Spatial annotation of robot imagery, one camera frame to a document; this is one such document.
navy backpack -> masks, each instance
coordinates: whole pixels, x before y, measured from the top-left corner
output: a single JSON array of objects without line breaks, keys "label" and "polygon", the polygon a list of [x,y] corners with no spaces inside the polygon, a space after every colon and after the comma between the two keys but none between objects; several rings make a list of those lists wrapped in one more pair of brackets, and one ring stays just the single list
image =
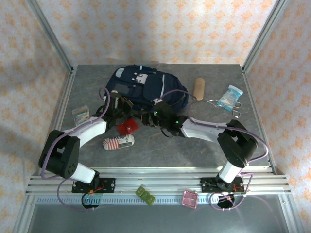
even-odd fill
[{"label": "navy backpack", "polygon": [[[158,71],[146,66],[126,66],[118,68],[111,76],[106,86],[109,92],[116,90],[133,103],[133,110],[138,115],[144,112],[153,112],[153,100],[160,98],[168,91],[187,89],[179,79],[169,73]],[[163,98],[174,112],[178,112],[188,103],[188,95],[182,92],[173,92]]]}]

green block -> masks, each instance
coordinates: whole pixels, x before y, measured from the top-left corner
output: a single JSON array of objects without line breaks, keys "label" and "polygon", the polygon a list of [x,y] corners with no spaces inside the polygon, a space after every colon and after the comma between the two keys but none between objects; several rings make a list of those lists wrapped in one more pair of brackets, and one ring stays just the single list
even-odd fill
[{"label": "green block", "polygon": [[149,197],[147,198],[147,200],[145,200],[145,202],[147,203],[147,205],[152,205],[155,201],[155,197],[152,195],[149,195]]},{"label": "green block", "polygon": [[135,193],[137,196],[140,197],[144,192],[145,192],[145,189],[143,187],[139,187]]},{"label": "green block", "polygon": [[148,200],[150,197],[150,193],[148,191],[143,192],[143,194],[140,196],[140,198],[144,201]]}]

red square object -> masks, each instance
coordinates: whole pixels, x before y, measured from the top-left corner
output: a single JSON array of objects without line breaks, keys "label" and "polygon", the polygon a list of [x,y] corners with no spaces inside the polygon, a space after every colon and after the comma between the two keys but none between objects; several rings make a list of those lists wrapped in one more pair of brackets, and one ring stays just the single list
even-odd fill
[{"label": "red square object", "polygon": [[139,129],[139,126],[133,118],[117,126],[117,130],[120,135],[133,134],[138,129]]},{"label": "red square object", "polygon": [[199,200],[199,194],[197,192],[191,192],[191,191],[184,191],[183,199],[181,201],[181,204],[183,206],[196,209],[198,205]]}]

scissors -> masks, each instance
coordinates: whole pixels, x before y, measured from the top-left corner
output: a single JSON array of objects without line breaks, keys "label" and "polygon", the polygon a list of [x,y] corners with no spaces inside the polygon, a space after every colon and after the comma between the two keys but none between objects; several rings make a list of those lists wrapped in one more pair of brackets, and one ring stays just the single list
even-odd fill
[{"label": "scissors", "polygon": [[[220,105],[218,104],[218,100],[205,100],[206,102],[208,103],[211,103],[213,104],[215,107],[223,107],[223,105]],[[231,112],[232,112],[232,115],[235,117],[235,118],[239,118],[241,116],[241,113],[235,109],[239,109],[241,108],[241,103],[240,102],[235,102],[234,104],[234,107],[232,108]]]}]

patterned wall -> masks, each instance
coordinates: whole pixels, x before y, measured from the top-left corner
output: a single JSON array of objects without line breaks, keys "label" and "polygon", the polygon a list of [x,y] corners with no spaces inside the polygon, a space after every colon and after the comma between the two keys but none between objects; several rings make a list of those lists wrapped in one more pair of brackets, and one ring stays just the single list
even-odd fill
[{"label": "patterned wall", "polygon": [[0,232],[11,232],[67,76],[25,0],[0,4]]},{"label": "patterned wall", "polygon": [[311,8],[293,0],[247,75],[278,168],[311,232]]},{"label": "patterned wall", "polygon": [[73,66],[243,64],[276,0],[38,0]]}]

